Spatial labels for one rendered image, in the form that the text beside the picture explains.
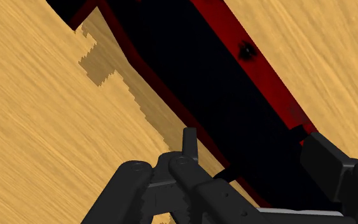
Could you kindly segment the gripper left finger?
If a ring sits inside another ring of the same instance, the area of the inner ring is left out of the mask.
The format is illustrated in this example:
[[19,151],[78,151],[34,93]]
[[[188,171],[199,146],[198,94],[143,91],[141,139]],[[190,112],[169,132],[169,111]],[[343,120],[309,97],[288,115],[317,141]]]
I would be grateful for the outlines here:
[[199,165],[191,127],[183,130],[182,150],[161,154],[155,167],[122,163],[81,224],[151,224],[163,213],[176,224],[270,224],[229,183]]

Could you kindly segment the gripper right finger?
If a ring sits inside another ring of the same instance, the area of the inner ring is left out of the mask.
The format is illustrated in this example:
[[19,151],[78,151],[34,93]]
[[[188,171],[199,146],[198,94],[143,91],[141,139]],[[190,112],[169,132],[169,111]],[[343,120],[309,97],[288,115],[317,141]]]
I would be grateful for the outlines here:
[[358,159],[350,158],[318,132],[303,143],[300,162],[341,213],[358,224]]

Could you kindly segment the red and black robot stand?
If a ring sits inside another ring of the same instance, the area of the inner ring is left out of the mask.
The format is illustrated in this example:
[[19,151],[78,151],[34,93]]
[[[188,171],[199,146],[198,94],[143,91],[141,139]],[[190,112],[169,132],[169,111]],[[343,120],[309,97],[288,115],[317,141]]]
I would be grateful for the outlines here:
[[263,207],[340,209],[301,166],[315,127],[223,0],[46,0],[76,29],[100,10],[130,65]]

